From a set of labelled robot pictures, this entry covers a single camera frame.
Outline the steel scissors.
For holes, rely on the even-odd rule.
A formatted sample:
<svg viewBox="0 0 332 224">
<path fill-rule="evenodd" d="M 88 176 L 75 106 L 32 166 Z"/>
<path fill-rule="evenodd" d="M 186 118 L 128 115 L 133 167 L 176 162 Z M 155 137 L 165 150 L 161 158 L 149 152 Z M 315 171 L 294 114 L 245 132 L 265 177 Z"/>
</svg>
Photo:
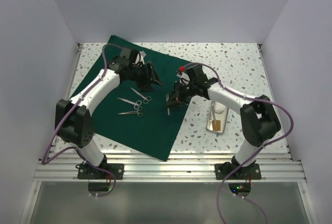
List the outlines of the steel scissors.
<svg viewBox="0 0 332 224">
<path fill-rule="evenodd" d="M 143 99 L 144 104 L 148 104 L 152 100 L 152 98 L 150 96 L 144 96 L 142 93 L 138 92 L 134 88 L 131 88 L 131 90 Z"/>
<path fill-rule="evenodd" d="M 134 109 L 140 109 L 141 108 L 142 102 L 140 100 L 138 100 L 138 101 L 131 101 L 131 100 L 127 100 L 127 99 L 119 98 L 119 97 L 118 97 L 118 99 L 121 100 L 121 101 L 123 101 L 123 102 L 126 102 L 128 104 L 133 105 Z"/>
</svg>

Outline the steel hemostat forceps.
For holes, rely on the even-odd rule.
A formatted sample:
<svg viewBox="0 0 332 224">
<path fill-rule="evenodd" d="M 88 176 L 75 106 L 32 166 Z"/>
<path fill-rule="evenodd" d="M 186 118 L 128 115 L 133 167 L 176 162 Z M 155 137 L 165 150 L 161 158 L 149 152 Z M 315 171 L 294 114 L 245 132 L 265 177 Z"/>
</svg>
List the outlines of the steel hemostat forceps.
<svg viewBox="0 0 332 224">
<path fill-rule="evenodd" d="M 141 112 L 143 108 L 141 106 L 135 107 L 133 111 L 127 111 L 127 112 L 122 112 L 118 113 L 119 115 L 136 115 L 138 117 L 142 117 L 143 113 Z"/>
</svg>

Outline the stainless steel tray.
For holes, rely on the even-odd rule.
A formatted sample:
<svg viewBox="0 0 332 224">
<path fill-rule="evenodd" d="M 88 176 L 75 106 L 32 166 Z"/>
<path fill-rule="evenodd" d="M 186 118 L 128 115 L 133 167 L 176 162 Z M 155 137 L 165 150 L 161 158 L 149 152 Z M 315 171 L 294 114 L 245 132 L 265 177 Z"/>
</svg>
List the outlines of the stainless steel tray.
<svg viewBox="0 0 332 224">
<path fill-rule="evenodd" d="M 225 111 L 221 114 L 218 114 L 214 111 L 214 102 L 215 101 L 211 101 L 206 130 L 214 134 L 223 134 L 225 131 L 229 108 L 225 106 Z"/>
</svg>

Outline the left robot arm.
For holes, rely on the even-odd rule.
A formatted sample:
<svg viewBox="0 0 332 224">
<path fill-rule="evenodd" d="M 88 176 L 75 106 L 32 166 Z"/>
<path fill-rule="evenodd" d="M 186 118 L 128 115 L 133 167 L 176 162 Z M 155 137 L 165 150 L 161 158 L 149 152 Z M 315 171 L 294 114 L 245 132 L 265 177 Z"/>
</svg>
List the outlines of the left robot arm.
<svg viewBox="0 0 332 224">
<path fill-rule="evenodd" d="M 136 82 L 140 89 L 151 91 L 151 84 L 161 86 L 152 62 L 111 62 L 81 92 L 69 100 L 59 100 L 56 105 L 54 136 L 72 144 L 65 150 L 75 149 L 90 165 L 95 178 L 108 172 L 106 156 L 93 140 L 92 114 L 104 98 L 126 80 Z"/>
</svg>

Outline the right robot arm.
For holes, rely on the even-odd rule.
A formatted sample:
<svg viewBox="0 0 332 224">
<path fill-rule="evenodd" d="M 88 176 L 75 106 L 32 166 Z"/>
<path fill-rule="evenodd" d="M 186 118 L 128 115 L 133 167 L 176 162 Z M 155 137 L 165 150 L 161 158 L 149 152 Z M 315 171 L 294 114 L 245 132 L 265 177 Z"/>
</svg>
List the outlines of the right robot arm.
<svg viewBox="0 0 332 224">
<path fill-rule="evenodd" d="M 244 178 L 250 172 L 250 165 L 256 161 L 255 154 L 260 147 L 272 139 L 281 129 L 280 121 L 270 99 L 243 96 L 238 91 L 222 88 L 216 78 L 204 82 L 175 82 L 166 107 L 186 105 L 193 96 L 225 105 L 240 115 L 244 141 L 232 159 L 231 172 L 235 178 Z"/>
</svg>

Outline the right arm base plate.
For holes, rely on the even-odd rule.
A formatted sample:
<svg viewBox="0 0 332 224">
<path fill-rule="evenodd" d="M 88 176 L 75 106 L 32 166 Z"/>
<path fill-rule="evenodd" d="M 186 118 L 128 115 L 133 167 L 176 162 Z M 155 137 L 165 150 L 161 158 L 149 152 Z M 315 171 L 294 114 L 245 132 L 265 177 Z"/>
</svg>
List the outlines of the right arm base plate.
<svg viewBox="0 0 332 224">
<path fill-rule="evenodd" d="M 230 162 L 220 163 L 214 165 L 215 177 L 217 180 L 223 180 L 236 168 L 235 164 Z M 227 180 L 260 180 L 262 179 L 259 164 L 253 163 L 247 167 L 241 167 L 236 172 L 233 172 Z"/>
</svg>

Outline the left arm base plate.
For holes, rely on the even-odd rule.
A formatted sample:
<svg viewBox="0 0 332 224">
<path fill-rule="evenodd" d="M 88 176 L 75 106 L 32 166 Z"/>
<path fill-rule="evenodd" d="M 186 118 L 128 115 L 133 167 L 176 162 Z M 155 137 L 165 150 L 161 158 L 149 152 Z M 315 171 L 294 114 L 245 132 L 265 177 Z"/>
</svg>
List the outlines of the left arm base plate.
<svg viewBox="0 0 332 224">
<path fill-rule="evenodd" d="M 78 179 L 122 179 L 124 173 L 124 164 L 102 162 L 96 169 L 86 163 L 77 164 Z"/>
</svg>

